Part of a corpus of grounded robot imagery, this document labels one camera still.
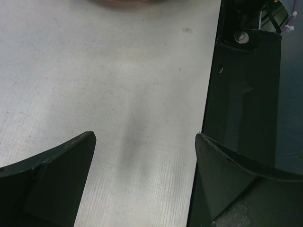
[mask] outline gray floor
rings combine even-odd
[[[303,174],[303,2],[282,34],[276,168]]]
[[[0,166],[91,130],[75,226],[184,227],[219,0],[0,0]]]

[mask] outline purple cable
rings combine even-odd
[[[294,13],[294,12],[297,12],[297,9],[298,9],[298,2],[299,2],[299,0],[294,0],[293,13]],[[286,25],[291,26],[291,25],[293,24],[294,18],[295,18],[295,16],[292,15],[292,16],[290,17],[290,19],[289,19],[289,21],[287,22]],[[287,30],[287,29],[288,29],[288,27],[286,27],[286,26],[284,25],[283,28],[281,29],[281,32],[283,32],[283,31],[285,31],[285,30]]]

